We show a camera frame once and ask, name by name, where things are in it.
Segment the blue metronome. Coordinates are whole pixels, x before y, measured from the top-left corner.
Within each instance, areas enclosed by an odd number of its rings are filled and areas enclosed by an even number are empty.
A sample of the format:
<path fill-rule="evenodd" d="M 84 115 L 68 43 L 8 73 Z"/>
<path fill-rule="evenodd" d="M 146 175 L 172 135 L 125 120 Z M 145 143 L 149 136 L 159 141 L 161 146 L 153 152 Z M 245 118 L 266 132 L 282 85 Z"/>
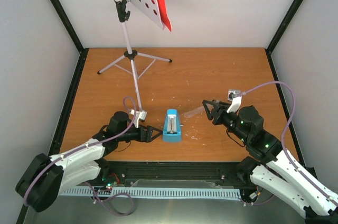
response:
<path fill-rule="evenodd" d="M 168 109 L 163 126 L 163 141 L 178 143 L 182 141 L 180 116 L 176 109 Z"/>

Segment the clear plastic metronome cover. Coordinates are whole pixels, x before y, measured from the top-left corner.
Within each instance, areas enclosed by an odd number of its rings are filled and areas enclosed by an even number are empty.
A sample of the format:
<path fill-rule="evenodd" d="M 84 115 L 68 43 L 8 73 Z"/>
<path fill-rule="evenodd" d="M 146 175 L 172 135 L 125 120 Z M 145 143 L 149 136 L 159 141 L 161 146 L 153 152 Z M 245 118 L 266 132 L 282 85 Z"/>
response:
<path fill-rule="evenodd" d="M 204 112 L 204 107 L 200 106 L 198 108 L 195 108 L 195 109 L 192 109 L 190 111 L 185 112 L 182 116 L 184 118 L 192 118 L 192 117 L 194 117 L 194 116 L 196 116 L 198 114 L 201 114 L 203 112 Z"/>

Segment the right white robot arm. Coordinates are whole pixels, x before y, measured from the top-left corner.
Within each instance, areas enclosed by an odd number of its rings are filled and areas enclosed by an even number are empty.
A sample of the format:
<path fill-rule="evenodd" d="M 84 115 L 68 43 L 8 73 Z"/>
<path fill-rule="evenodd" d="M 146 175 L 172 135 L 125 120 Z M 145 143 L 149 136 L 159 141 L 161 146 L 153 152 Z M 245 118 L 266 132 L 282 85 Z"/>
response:
<path fill-rule="evenodd" d="M 337 223 L 337 193 L 320 183 L 283 150 L 281 141 L 264 130 L 264 119 L 254 106 L 202 102 L 208 120 L 223 125 L 242 141 L 250 154 L 238 165 L 237 176 L 278 197 L 304 218 L 305 223 Z"/>

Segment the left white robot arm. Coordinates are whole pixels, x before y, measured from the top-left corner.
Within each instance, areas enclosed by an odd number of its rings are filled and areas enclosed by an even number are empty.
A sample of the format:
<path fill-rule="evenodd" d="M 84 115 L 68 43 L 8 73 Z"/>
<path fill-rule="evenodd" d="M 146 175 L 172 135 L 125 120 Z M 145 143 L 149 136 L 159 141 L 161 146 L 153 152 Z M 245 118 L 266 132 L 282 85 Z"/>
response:
<path fill-rule="evenodd" d="M 150 143 L 162 133 L 153 126 L 135 126 L 126 112 L 117 111 L 109 124 L 85 143 L 63 153 L 37 155 L 19 179 L 15 191 L 26 206 L 42 212 L 76 185 L 91 180 L 106 182 L 110 170 L 105 156 L 116 150 L 120 142 Z"/>

